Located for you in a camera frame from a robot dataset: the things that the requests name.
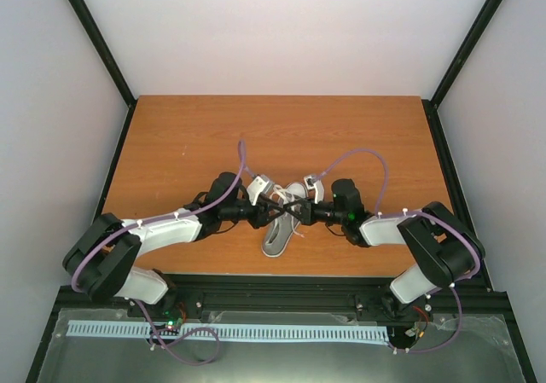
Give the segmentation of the grey canvas sneaker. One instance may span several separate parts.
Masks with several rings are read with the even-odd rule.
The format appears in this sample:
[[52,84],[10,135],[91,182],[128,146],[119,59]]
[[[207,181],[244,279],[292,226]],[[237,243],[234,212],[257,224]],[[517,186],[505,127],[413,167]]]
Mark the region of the grey canvas sneaker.
[[[273,195],[273,190],[271,198],[273,200],[277,200],[281,205],[283,205],[283,203],[279,201],[278,197],[276,195]],[[277,258],[281,256],[284,253],[292,236],[295,235],[290,235],[290,232],[291,229],[289,228],[288,221],[282,220],[280,230],[273,229],[273,222],[270,223],[265,234],[264,241],[262,243],[263,254],[268,258]]]

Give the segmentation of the white shoelace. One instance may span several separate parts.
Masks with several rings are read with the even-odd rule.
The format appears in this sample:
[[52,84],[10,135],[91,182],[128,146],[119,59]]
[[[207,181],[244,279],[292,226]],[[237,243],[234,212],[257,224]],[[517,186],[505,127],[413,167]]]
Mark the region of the white shoelace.
[[[273,188],[273,195],[276,195],[283,204],[287,204],[299,198],[305,198],[307,196],[307,189],[303,183],[299,182],[290,183],[286,188],[276,184]],[[296,230],[299,222],[295,217],[287,213],[273,221],[273,229],[280,230],[282,220],[289,222],[289,228],[291,229],[290,235],[296,234],[303,237],[303,235]]]

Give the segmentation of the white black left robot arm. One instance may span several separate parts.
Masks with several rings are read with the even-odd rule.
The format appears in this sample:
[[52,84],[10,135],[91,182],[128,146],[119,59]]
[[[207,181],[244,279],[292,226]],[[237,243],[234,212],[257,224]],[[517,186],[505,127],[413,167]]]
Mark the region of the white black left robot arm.
[[144,270],[143,255],[181,243],[202,241],[219,233],[224,222],[248,222],[259,229],[284,211],[266,196],[270,185],[256,177],[249,186],[232,172],[223,172],[209,190],[164,215],[121,220],[104,213],[92,223],[62,260],[78,292],[94,303],[111,298],[139,300],[157,316],[169,316],[177,295],[158,270]]

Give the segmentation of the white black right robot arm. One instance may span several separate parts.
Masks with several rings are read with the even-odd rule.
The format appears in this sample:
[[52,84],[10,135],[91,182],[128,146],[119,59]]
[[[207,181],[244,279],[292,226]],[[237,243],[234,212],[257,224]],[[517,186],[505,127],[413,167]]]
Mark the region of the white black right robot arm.
[[331,189],[331,201],[291,195],[282,202],[282,210],[303,225],[338,225],[357,247],[404,245],[409,249],[415,263],[376,298],[387,317],[397,319],[418,299],[479,273],[483,246],[442,203],[434,201],[399,214],[372,214],[351,179],[336,180]]

